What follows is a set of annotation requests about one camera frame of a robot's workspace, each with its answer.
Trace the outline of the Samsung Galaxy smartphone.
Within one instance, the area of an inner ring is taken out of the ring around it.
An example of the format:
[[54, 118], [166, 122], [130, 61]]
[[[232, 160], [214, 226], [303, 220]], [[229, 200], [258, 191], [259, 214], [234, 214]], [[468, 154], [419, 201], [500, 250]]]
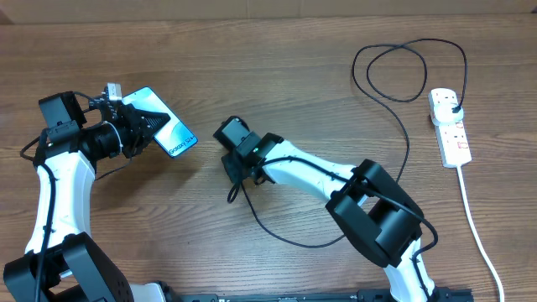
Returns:
[[124, 105], [146, 112], [167, 113], [169, 121], [154, 135], [154, 140], [171, 157], [176, 158], [197, 144], [196, 135], [178, 118], [169, 106], [148, 86], [126, 95]]

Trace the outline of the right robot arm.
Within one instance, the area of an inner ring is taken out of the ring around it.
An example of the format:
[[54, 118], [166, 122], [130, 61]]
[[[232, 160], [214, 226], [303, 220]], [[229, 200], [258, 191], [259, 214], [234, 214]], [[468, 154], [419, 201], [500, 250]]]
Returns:
[[303, 190], [326, 203], [344, 237], [366, 259], [384, 269], [395, 301], [436, 301], [435, 284], [421, 261], [430, 245], [420, 242], [431, 228], [423, 211], [376, 162], [336, 164], [308, 154], [274, 133], [260, 137], [231, 116], [214, 132], [227, 150], [224, 169], [233, 183], [233, 202], [250, 178]]

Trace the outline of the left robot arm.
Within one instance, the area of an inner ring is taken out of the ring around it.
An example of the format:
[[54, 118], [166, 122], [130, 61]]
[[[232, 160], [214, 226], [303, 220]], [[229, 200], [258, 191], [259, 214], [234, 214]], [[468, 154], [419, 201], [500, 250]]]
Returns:
[[88, 127], [77, 91], [39, 100], [47, 123], [32, 141], [39, 176], [34, 231], [21, 258], [7, 263], [3, 281], [17, 301], [175, 301], [161, 281], [130, 284], [91, 238], [90, 197], [96, 163], [142, 153], [176, 115], [162, 101], [125, 104], [104, 93], [89, 98], [102, 119]]

